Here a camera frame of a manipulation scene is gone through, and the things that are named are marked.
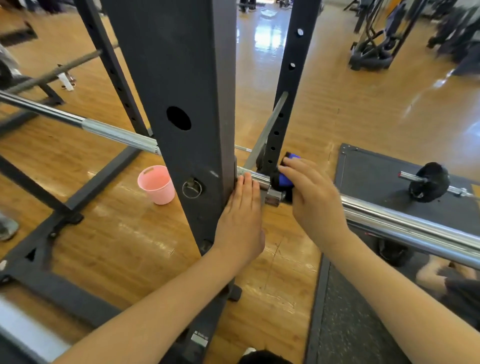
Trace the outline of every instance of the pink bucket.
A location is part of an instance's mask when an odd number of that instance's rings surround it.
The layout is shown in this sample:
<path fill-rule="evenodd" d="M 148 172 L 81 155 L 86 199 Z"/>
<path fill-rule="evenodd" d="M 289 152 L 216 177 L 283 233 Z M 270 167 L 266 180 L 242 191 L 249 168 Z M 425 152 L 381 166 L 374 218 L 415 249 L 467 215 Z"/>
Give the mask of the pink bucket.
<path fill-rule="evenodd" d="M 151 166 L 144 169 L 137 179 L 138 187 L 147 192 L 157 205 L 165 205 L 175 197 L 175 187 L 165 166 Z"/>

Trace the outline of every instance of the person's left hand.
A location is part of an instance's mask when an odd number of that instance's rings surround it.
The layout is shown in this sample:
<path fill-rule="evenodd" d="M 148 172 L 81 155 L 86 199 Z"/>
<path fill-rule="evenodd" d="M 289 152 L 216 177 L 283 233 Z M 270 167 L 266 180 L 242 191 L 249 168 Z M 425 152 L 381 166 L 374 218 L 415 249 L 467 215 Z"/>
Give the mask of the person's left hand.
<path fill-rule="evenodd" d="M 235 191 L 218 220 L 213 248 L 221 250 L 226 258 L 234 259 L 242 268 L 265 248 L 260 185 L 252 181 L 250 173 L 238 177 Z"/>

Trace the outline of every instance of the person's right arm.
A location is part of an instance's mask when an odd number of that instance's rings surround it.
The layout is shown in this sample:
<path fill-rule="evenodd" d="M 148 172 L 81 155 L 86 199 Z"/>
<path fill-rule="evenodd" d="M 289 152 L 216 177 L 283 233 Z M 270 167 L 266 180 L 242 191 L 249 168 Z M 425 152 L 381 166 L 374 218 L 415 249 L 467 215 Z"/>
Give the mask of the person's right arm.
<path fill-rule="evenodd" d="M 295 185 L 293 215 L 312 241 L 377 313 L 414 364 L 480 362 L 480 334 L 389 266 L 347 226 L 340 194 L 304 159 L 279 170 Z"/>

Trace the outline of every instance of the person's bent arm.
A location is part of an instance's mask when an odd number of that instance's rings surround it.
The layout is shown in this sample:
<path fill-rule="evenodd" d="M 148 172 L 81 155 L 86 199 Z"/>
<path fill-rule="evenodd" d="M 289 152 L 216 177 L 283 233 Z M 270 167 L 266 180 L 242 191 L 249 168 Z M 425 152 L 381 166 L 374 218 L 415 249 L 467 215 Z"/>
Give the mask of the person's bent arm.
<path fill-rule="evenodd" d="M 293 214 L 413 363 L 478 363 L 480 334 L 378 257 L 347 226 L 338 190 L 313 162 L 284 159 Z"/>
<path fill-rule="evenodd" d="M 260 186 L 239 177 L 213 247 L 192 267 L 72 346 L 54 364 L 157 364 L 180 333 L 264 249 Z"/>

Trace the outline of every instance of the wooden floor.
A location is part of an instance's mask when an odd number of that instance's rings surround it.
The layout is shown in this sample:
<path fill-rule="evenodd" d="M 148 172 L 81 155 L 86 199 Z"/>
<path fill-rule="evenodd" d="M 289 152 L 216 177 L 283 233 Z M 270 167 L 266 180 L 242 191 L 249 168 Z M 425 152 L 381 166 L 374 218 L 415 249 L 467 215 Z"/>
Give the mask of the wooden floor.
<path fill-rule="evenodd" d="M 269 20 L 260 12 L 239 14 L 236 143 L 242 146 L 253 146 L 272 110 L 289 15 L 290 11 L 281 11 Z M 9 50 L 27 75 L 38 76 L 94 50 L 75 14 L 23 16 L 39 39 Z M 350 143 L 419 164 L 439 161 L 452 173 L 480 180 L 478 81 L 449 77 L 453 64 L 436 59 L 425 48 L 434 32 L 429 24 L 415 27 L 390 70 L 351 71 L 348 50 L 356 39 L 352 33 L 356 20 L 351 12 L 332 6 L 320 16 L 284 150 L 325 163 L 332 176 L 340 144 Z M 20 25 L 18 14 L 0 10 L 0 32 Z M 107 19 L 105 25 L 113 34 Z M 119 50 L 117 55 L 127 70 Z M 72 74 L 78 80 L 74 92 L 52 84 L 66 100 L 61 109 L 132 129 L 99 59 Z M 26 95 L 40 97 L 34 91 Z M 0 139 L 0 154 L 61 200 L 122 148 L 43 117 Z M 241 164 L 247 153 L 237 151 L 237 156 Z M 142 153 L 84 210 L 80 225 L 62 231 L 54 249 L 55 272 L 126 308 L 199 258 L 178 199 L 155 206 L 137 187 L 139 172 L 161 163 Z M 0 255 L 50 213 L 1 176 L 0 210 L 21 224 L 17 236 L 0 245 Z M 247 347 L 267 348 L 301 363 L 320 253 L 287 206 L 265 207 L 264 228 L 266 249 L 238 276 L 242 299 L 228 303 L 206 363 L 236 363 Z M 3 290 L 68 342 L 90 330 L 15 285 Z"/>

